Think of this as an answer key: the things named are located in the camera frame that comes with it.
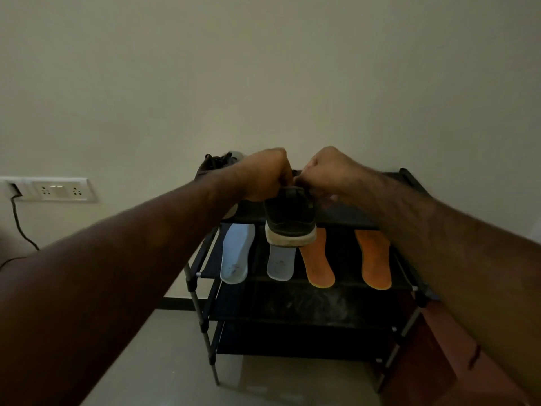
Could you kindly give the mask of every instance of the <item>electrical outlet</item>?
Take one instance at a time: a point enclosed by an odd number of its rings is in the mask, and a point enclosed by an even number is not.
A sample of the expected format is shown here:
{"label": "electrical outlet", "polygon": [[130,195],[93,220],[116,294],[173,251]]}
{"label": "electrical outlet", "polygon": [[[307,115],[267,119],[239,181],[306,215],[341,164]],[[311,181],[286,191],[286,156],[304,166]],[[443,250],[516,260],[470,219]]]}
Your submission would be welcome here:
{"label": "electrical outlet", "polygon": [[94,202],[96,197],[87,178],[0,177],[10,188],[11,196],[17,191],[21,201]]}

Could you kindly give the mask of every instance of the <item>baseboard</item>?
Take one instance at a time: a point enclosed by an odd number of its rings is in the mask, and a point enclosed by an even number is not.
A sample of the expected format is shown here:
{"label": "baseboard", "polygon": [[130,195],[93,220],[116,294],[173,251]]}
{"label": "baseboard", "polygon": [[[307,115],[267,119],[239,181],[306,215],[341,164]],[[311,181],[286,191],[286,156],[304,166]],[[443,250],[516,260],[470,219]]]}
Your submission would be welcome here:
{"label": "baseboard", "polygon": [[[203,309],[206,299],[199,300],[199,307]],[[171,311],[195,311],[194,303],[190,298],[162,298],[156,309]]]}

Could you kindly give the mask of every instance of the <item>light blue insole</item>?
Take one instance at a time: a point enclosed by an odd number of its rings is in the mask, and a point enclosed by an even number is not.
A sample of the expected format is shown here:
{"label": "light blue insole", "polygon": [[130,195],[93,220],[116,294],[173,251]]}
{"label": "light blue insole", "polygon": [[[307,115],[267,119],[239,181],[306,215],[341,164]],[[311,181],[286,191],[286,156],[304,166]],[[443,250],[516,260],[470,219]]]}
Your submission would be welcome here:
{"label": "light blue insole", "polygon": [[244,281],[248,275],[248,252],[255,238],[255,226],[232,224],[223,239],[220,278],[233,285]]}
{"label": "light blue insole", "polygon": [[267,275],[275,280],[286,281],[293,276],[297,248],[271,245],[267,263]]}

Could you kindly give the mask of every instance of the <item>person's left hand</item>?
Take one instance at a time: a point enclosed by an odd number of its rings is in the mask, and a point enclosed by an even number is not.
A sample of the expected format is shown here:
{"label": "person's left hand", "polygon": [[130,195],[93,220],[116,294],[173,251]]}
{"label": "person's left hand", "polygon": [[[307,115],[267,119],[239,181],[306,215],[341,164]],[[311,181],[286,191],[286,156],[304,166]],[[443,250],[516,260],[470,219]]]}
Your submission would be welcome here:
{"label": "person's left hand", "polygon": [[252,154],[227,169],[234,169],[239,174],[244,199],[249,201],[274,198],[281,186],[293,183],[293,171],[283,148]]}

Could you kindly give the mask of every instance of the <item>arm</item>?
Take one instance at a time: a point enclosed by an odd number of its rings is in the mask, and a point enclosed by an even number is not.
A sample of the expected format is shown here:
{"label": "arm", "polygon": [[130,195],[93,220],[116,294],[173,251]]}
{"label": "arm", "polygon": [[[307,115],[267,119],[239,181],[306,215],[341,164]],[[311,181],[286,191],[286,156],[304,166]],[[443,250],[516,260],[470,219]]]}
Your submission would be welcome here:
{"label": "arm", "polygon": [[365,211],[483,349],[541,397],[541,246],[354,162],[314,156],[299,183]]}
{"label": "arm", "polygon": [[292,180],[262,151],[5,266],[0,404],[81,402],[227,210]]}

